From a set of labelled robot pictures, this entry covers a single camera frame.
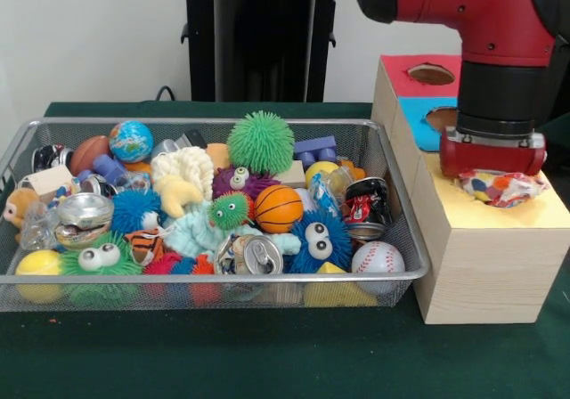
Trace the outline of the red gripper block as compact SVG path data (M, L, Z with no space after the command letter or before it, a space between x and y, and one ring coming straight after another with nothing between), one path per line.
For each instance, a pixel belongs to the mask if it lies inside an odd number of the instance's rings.
M440 141L440 166L443 174L457 177L471 170L537 175L546 159L546 149L496 147L483 144Z

